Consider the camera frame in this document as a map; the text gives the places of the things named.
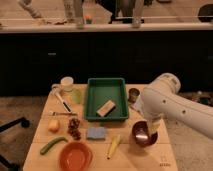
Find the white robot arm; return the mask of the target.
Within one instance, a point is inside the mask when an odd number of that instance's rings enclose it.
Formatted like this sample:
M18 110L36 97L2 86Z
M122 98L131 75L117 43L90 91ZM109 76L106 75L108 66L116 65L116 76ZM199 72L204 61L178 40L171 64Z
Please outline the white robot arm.
M181 83L171 73L163 73L141 91L142 113L150 126L163 114L173 117L213 139L213 107L178 95Z

